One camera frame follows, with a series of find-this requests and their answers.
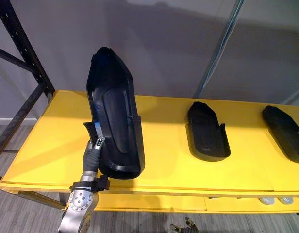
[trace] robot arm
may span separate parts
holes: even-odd
[[[91,215],[98,204],[98,191],[108,189],[109,180],[106,176],[97,178],[99,158],[104,137],[98,138],[95,145],[88,142],[84,158],[83,173],[79,182],[71,187],[69,206],[63,213],[58,233],[87,232]]]

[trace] black plastic shoe sole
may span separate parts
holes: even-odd
[[[132,179],[145,167],[141,118],[137,114],[132,76],[109,48],[93,55],[87,80],[92,122],[84,123],[93,143],[100,125],[104,145],[99,170],[116,179]]]

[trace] yellow tabletop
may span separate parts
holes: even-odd
[[[226,123],[231,155],[219,162],[194,157],[188,146],[186,114],[194,99],[136,96],[142,120],[146,166],[133,180],[111,179],[109,193],[240,196],[299,192],[299,164],[285,158],[263,122],[266,104],[205,102]],[[280,106],[299,125],[299,107]],[[3,177],[0,187],[65,190],[79,180],[91,121],[85,92],[57,91]]]

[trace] cable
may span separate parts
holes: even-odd
[[[236,25],[236,22],[238,19],[238,15],[239,15],[239,11],[243,5],[243,2],[244,2],[244,0],[238,0],[238,3],[237,2],[235,3],[235,7],[233,9],[232,16],[230,17],[227,29],[225,31],[225,34],[224,34],[222,40],[221,40],[220,46],[216,52],[216,55],[215,55],[213,61],[210,63],[211,64],[210,67],[207,69],[207,71],[203,75],[203,78],[201,79],[201,81],[198,85],[198,88],[194,94],[194,98],[199,98],[203,88],[206,86],[208,81],[211,79],[212,74],[213,74],[213,72],[223,54],[223,51],[226,47],[226,43],[235,28],[235,25]]]

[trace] wall baseboard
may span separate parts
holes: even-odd
[[[8,125],[12,118],[0,118],[0,125]],[[35,125],[37,122],[36,118],[24,118],[22,125]]]

